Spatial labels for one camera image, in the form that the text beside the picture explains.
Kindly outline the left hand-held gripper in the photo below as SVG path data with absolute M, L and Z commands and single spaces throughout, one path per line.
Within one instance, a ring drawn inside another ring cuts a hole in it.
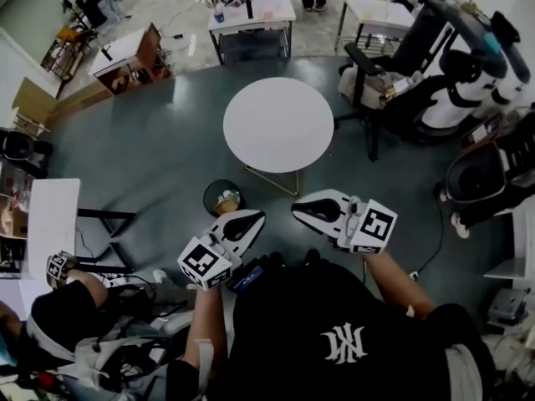
M 239 210 L 220 216 L 210 231 L 193 236 L 177 262 L 199 288 L 208 291 L 227 279 L 242 264 L 242 255 L 264 227 L 266 215 L 259 210 Z

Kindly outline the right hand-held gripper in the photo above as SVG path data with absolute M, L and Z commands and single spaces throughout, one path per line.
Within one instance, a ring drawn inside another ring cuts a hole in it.
M 334 189 L 305 195 L 291 205 L 293 216 L 326 236 L 337 238 L 335 245 L 352 254 L 381 253 L 394 230 L 398 214 L 375 200 L 364 203 L 359 197 Z

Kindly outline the black wire waste bin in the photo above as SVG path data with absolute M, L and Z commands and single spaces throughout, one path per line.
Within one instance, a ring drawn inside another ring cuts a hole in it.
M 227 189 L 239 190 L 238 186 L 235 183 L 227 179 L 215 180 L 205 189 L 204 194 L 203 194 L 203 205 L 204 205 L 205 210 L 211 216 L 216 217 L 213 211 L 213 208 L 218 202 L 218 198 L 221 196 L 221 193 Z M 238 211 L 244 209 L 246 206 L 246 201 L 241 191 L 240 191 L 240 194 L 241 194 L 241 205 L 239 206 Z

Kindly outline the person's right forearm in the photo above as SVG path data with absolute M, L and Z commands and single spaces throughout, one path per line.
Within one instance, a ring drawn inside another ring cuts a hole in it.
M 435 303 L 386 251 L 363 254 L 364 263 L 374 278 L 385 302 L 412 317 L 425 319 L 436 309 Z

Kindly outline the black blue device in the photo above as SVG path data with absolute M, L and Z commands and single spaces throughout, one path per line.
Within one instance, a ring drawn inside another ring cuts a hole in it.
M 226 282 L 226 288 L 235 294 L 244 292 L 255 280 L 270 272 L 277 262 L 268 256 L 255 258 L 248 264 L 239 266 Z

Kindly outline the beige cloth bag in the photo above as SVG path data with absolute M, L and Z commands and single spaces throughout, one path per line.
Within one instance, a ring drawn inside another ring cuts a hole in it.
M 348 100 L 353 101 L 359 68 L 355 63 L 341 68 L 338 91 Z M 393 98 L 410 91 L 424 80 L 420 71 L 411 76 L 404 76 L 396 72 L 385 72 L 371 76 L 364 76 L 364 84 L 359 102 L 371 109 L 383 109 Z

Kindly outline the white black robot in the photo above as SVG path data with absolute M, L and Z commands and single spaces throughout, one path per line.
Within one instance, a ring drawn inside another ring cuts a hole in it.
M 482 119 L 490 109 L 511 104 L 531 81 L 531 72 L 520 53 L 519 31 L 501 12 L 487 16 L 473 0 L 456 4 L 466 26 L 458 33 L 455 48 L 473 56 L 481 74 L 471 84 L 456 87 L 473 108 L 461 109 L 459 118 Z
M 420 72 L 439 89 L 419 114 L 434 130 L 454 129 L 505 79 L 507 61 L 491 21 L 447 0 L 422 0 L 415 21 L 394 53 L 401 74 Z

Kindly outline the white desk with black legs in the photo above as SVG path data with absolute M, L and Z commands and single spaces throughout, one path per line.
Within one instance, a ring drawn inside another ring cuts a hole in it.
M 49 256 L 61 251 L 75 255 L 76 221 L 95 218 L 110 235 L 117 237 L 136 218 L 133 212 L 80 208 L 79 179 L 34 180 L 30 191 L 26 259 L 19 281 L 24 310 L 36 297 L 50 291 L 46 279 Z

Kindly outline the white cabinet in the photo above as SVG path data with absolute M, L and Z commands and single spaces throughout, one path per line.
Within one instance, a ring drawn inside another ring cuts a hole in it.
M 484 277 L 535 282 L 535 207 L 511 211 L 513 256 L 503 260 Z

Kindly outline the wooden desk with white top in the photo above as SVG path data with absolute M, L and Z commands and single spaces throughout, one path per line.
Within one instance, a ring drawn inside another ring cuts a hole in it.
M 122 94 L 171 75 L 162 54 L 161 35 L 153 23 L 104 45 L 89 69 L 112 95 Z

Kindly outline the pack of clear bottles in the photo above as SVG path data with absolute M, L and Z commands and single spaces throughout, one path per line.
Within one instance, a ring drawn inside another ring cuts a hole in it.
M 15 207 L 28 212 L 32 180 L 23 170 L 4 166 L 0 169 L 0 193 L 12 197 Z

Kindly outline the black backpack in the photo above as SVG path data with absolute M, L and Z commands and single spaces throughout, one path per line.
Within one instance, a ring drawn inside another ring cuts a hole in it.
M 27 134 L 14 129 L 0 128 L 0 162 L 9 163 L 23 170 L 35 179 L 46 179 L 48 170 L 30 160 L 37 155 L 50 156 L 54 146 L 42 140 L 34 140 Z

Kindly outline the flat cardboard panel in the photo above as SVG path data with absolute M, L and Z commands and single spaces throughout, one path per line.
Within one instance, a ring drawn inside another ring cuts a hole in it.
M 15 95 L 12 107 L 30 119 L 45 124 L 55 113 L 58 100 L 25 77 Z

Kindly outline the black monitor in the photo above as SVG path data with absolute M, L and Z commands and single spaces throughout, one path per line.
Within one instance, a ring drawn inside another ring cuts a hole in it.
M 106 16 L 99 8 L 101 0 L 75 0 L 76 5 L 89 20 L 92 28 L 102 26 L 106 21 Z

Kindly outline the white metal-frame table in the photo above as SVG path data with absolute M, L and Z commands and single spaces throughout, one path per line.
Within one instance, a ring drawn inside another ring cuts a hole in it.
M 356 43 L 361 36 L 371 36 L 400 41 L 415 21 L 412 14 L 401 3 L 385 0 L 344 0 L 339 19 L 334 51 L 339 49 L 342 30 L 347 11 L 350 11 L 357 24 Z

